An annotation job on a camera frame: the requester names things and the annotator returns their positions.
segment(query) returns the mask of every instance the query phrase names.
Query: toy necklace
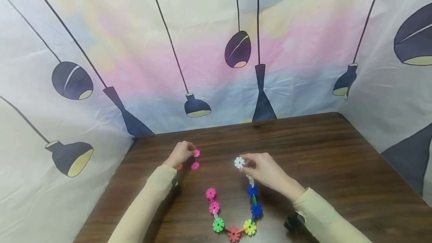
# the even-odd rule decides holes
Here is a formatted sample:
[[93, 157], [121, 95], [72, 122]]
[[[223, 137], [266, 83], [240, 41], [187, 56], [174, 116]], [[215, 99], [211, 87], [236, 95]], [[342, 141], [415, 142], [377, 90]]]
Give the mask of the toy necklace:
[[[241, 157], [237, 157], [234, 161], [234, 165], [241, 169], [245, 164], [245, 160]], [[213, 221], [213, 230], [216, 233], [221, 233], [223, 231], [226, 231], [228, 234], [228, 239], [232, 242], [238, 242], [240, 240], [240, 237], [242, 233], [244, 232], [248, 236], [252, 236], [257, 231], [257, 225], [255, 221], [262, 216], [263, 214], [263, 208], [262, 206], [257, 202], [256, 195], [258, 194], [258, 188], [255, 186], [254, 179], [250, 177], [249, 175], [246, 175], [249, 179], [249, 186], [247, 187], [247, 194], [250, 196], [252, 205], [250, 206], [250, 212], [252, 213], [252, 218], [246, 220], [243, 224], [243, 229], [239, 229], [236, 226], [231, 226], [229, 229], [225, 227], [224, 220], [222, 220], [221, 217], [219, 217], [218, 213], [221, 207], [219, 206], [219, 203], [215, 200], [216, 197], [216, 190], [214, 188], [209, 188], [205, 192], [205, 196], [210, 200], [210, 207], [208, 207], [208, 211], [210, 214], [212, 214], [215, 218]]]

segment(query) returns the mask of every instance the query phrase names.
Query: green flower block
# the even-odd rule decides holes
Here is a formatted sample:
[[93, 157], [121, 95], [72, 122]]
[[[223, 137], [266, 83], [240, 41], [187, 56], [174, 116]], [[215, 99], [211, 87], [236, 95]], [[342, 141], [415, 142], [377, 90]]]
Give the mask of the green flower block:
[[213, 230], [216, 233], [220, 233], [220, 232], [222, 232], [222, 230], [224, 229], [224, 227], [225, 227], [224, 220], [222, 220], [219, 217], [215, 218], [215, 220], [213, 221]]

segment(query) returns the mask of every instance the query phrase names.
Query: pendant lamp illustration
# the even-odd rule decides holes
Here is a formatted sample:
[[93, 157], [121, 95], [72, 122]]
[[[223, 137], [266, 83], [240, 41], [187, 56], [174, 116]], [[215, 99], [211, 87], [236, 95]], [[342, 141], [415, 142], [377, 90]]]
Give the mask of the pendant lamp illustration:
[[251, 39], [245, 31], [240, 30], [240, 8], [237, 2], [238, 32], [232, 36], [225, 47], [225, 61], [231, 68], [244, 67], [251, 57]]
[[51, 76], [54, 89], [63, 97], [71, 100], [83, 100], [88, 98], [93, 92], [93, 82], [88, 73], [79, 65], [70, 61], [61, 61], [56, 53], [48, 46], [47, 42], [35, 30], [20, 10], [15, 7], [11, 0], [7, 0], [15, 11], [24, 19], [29, 27], [36, 33], [46, 48], [54, 55], [58, 61]]
[[420, 195], [423, 195], [431, 140], [432, 123], [381, 154]]
[[338, 80], [336, 80], [336, 83], [333, 86], [333, 95], [343, 96], [344, 100], [348, 99], [351, 86], [353, 85], [354, 81], [357, 78], [356, 71], [357, 71], [358, 64], [356, 63], [356, 59], [360, 50], [361, 43], [363, 41], [363, 37], [366, 32], [366, 27], [368, 26], [369, 23], [369, 18], [371, 16], [372, 9], [375, 5], [375, 1], [376, 0], [372, 0], [372, 4], [370, 5], [369, 13], [367, 14], [366, 22], [364, 23], [363, 32], [361, 33], [360, 40], [358, 42], [357, 49], [355, 51], [354, 59], [352, 63], [348, 65], [347, 71], [341, 77], [339, 77]]
[[394, 38], [394, 52], [407, 65], [432, 65], [432, 3], [411, 15]]
[[261, 64], [261, 50], [260, 50], [260, 0], [257, 0], [256, 11], [256, 36], [258, 42], [258, 65], [255, 66], [256, 82], [258, 84], [258, 100], [256, 101], [255, 113], [253, 114], [252, 122], [263, 120], [277, 119], [275, 111], [271, 106], [267, 95], [264, 92], [264, 76], [266, 65]]
[[348, 99], [348, 94], [350, 92], [350, 88], [353, 85], [354, 81], [357, 78], [356, 70], [357, 63], [349, 64], [348, 70], [339, 77], [333, 87], [333, 95], [335, 96], [344, 96], [344, 99]]
[[62, 144], [59, 141], [49, 141], [36, 129], [36, 127], [23, 115], [23, 113], [7, 99], [0, 99], [11, 106], [25, 122], [46, 142], [45, 148], [52, 153], [52, 159], [57, 169], [68, 177], [76, 177], [84, 169], [93, 154], [93, 147], [88, 143], [78, 142]]
[[169, 39], [169, 42], [171, 44], [171, 49], [174, 53], [174, 58], [177, 62], [177, 67], [178, 67], [178, 70], [180, 71], [180, 75], [181, 75], [181, 78], [183, 80], [184, 87], [186, 89], [187, 101], [184, 104], [184, 111], [186, 112], [186, 115], [188, 117], [191, 117], [191, 118], [206, 116], [206, 115], [210, 114], [212, 112], [212, 110], [210, 109], [210, 106], [207, 103], [205, 103], [202, 100], [196, 99], [195, 96], [189, 92], [188, 87], [186, 85], [185, 77], [183, 76], [183, 73], [182, 73], [182, 68], [180, 67], [179, 59], [177, 58], [176, 50], [174, 49], [174, 44], [173, 44], [173, 40], [171, 39], [170, 30], [168, 30], [168, 26], [167, 26], [167, 23], [165, 22], [165, 18], [163, 16], [163, 14], [162, 14], [162, 10], [161, 10], [161, 7], [159, 5], [159, 1], [158, 0], [155, 0], [155, 1], [156, 1], [157, 9], [159, 9], [159, 13], [160, 13], [160, 16], [162, 18], [162, 22], [165, 26], [165, 30], [168, 34], [168, 39]]
[[[116, 89], [114, 87], [107, 87], [99, 72], [96, 70], [94, 64], [92, 63], [86, 52], [83, 50], [77, 39], [72, 35], [71, 31], [63, 22], [62, 18], [60, 18], [59, 14], [54, 10], [48, 0], [43, 1], [48, 5], [49, 9], [51, 9], [53, 14], [65, 28], [68, 34], [71, 36], [76, 46], [82, 52], [83, 56], [87, 59], [88, 63], [96, 73], [97, 77], [102, 82], [103, 86], [105, 87], [105, 89], [103, 89], [103, 92], [111, 101], [113, 101], [114, 105], [120, 110], [128, 133], [133, 135], [134, 137], [154, 134], [144, 123], [142, 123], [139, 119], [137, 119], [134, 115], [132, 115], [125, 109], [125, 106], [120, 100]], [[37, 36], [43, 41], [45, 46], [59, 60], [60, 63], [59, 65], [57, 65], [57, 67], [55, 67], [52, 75], [52, 82], [55, 90], [59, 92], [60, 95], [69, 99], [81, 100], [83, 98], [88, 98], [93, 92], [93, 82], [88, 73], [85, 72], [82, 67], [78, 66], [73, 62], [60, 61], [60, 59], [55, 55], [51, 48], [49, 48], [46, 41], [39, 35], [39, 33], [34, 29], [34, 27], [32, 27], [28, 20], [18, 11], [18, 9], [13, 4], [12, 6], [15, 8], [15, 10], [17, 10], [20, 16], [26, 21], [26, 23], [37, 34]]]

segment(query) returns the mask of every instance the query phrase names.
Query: printed backdrop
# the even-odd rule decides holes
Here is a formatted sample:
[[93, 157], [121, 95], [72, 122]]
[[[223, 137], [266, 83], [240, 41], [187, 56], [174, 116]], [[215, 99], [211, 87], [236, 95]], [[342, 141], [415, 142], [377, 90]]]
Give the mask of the printed backdrop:
[[134, 137], [330, 111], [432, 203], [432, 0], [0, 10], [1, 242], [73, 242]]

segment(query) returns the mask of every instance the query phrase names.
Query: black lamp cord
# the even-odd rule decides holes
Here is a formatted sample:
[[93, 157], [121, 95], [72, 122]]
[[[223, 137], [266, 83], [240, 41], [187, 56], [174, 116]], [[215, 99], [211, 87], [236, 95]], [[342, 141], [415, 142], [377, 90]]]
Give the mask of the black lamp cord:
[[373, 1], [372, 1], [372, 5], [370, 6], [369, 13], [367, 14], [367, 18], [366, 18], [366, 22], [365, 22], [365, 24], [364, 24], [363, 32], [361, 33], [360, 41], [358, 42], [357, 50], [355, 51], [354, 60], [352, 61], [352, 63], [356, 63], [356, 58], [357, 58], [357, 55], [358, 55], [358, 53], [359, 53], [360, 45], [361, 45], [361, 43], [362, 43], [363, 36], [365, 35], [366, 27], [368, 26], [369, 18], [370, 18], [370, 16], [371, 16], [372, 9], [373, 9], [373, 7], [374, 7], [374, 5], [375, 5], [375, 1], [376, 1], [376, 0], [373, 0]]
[[171, 39], [170, 31], [168, 30], [167, 23], [165, 22], [165, 18], [163, 17], [162, 10], [161, 10], [161, 7], [159, 5], [159, 1], [158, 0], [155, 0], [155, 1], [157, 4], [157, 8], [159, 9], [159, 13], [161, 15], [161, 18], [162, 18], [162, 22], [165, 25], [166, 32], [168, 33], [169, 42], [171, 43], [171, 48], [172, 48], [172, 51], [174, 53], [175, 60], [177, 62], [178, 70], [180, 71], [180, 75], [181, 75], [181, 78], [183, 80], [184, 87], [186, 89], [186, 92], [189, 94], [188, 86], [186, 85], [185, 78], [184, 78], [183, 73], [182, 73], [182, 68], [180, 67], [179, 59], [177, 58], [176, 50], [174, 49], [173, 40]]
[[99, 75], [99, 72], [96, 70], [95, 66], [93, 65], [92, 61], [90, 60], [90, 58], [87, 56], [87, 54], [85, 53], [84, 49], [81, 47], [81, 45], [78, 43], [77, 39], [75, 39], [75, 37], [72, 35], [71, 31], [69, 30], [69, 28], [66, 26], [66, 24], [63, 22], [63, 20], [60, 18], [59, 14], [54, 10], [54, 8], [51, 6], [51, 4], [48, 2], [48, 0], [43, 0], [45, 1], [45, 3], [48, 5], [48, 7], [51, 9], [51, 11], [54, 13], [54, 15], [57, 17], [57, 19], [59, 20], [59, 22], [62, 24], [62, 26], [65, 28], [65, 30], [69, 33], [70, 37], [73, 39], [73, 42], [76, 44], [76, 46], [81, 50], [82, 54], [85, 56], [85, 58], [87, 59], [88, 63], [90, 64], [90, 66], [93, 68], [94, 72], [96, 73], [97, 77], [99, 78], [99, 80], [102, 82], [103, 86], [105, 88], [107, 88], [107, 85], [105, 84], [105, 82], [103, 81], [102, 77]]
[[260, 52], [260, 0], [256, 1], [256, 37], [258, 38], [258, 65], [261, 64], [261, 52]]
[[16, 10], [16, 12], [24, 19], [24, 21], [28, 24], [28, 26], [36, 33], [36, 35], [40, 38], [40, 40], [45, 44], [45, 46], [48, 48], [48, 50], [55, 56], [55, 58], [57, 58], [57, 60], [59, 61], [59, 63], [61, 63], [62, 61], [60, 60], [60, 58], [54, 53], [54, 51], [48, 46], [48, 44], [46, 43], [46, 41], [42, 38], [41, 35], [39, 35], [39, 33], [35, 30], [35, 28], [30, 24], [30, 22], [25, 18], [25, 16], [20, 12], [20, 10], [17, 9], [17, 7], [15, 7], [15, 5], [11, 2], [11, 0], [7, 0], [9, 2], [9, 4], [12, 5], [12, 7]]
[[26, 123], [47, 143], [49, 144], [50, 141], [45, 138], [45, 136], [42, 135], [42, 133], [39, 132], [39, 130], [29, 121], [28, 118], [17, 108], [14, 106], [14, 104], [10, 103], [7, 99], [0, 96], [0, 99], [5, 101], [7, 104], [9, 104], [22, 118], [26, 121]]
[[238, 22], [238, 31], [240, 32], [240, 8], [239, 8], [239, 0], [237, 2], [237, 22]]

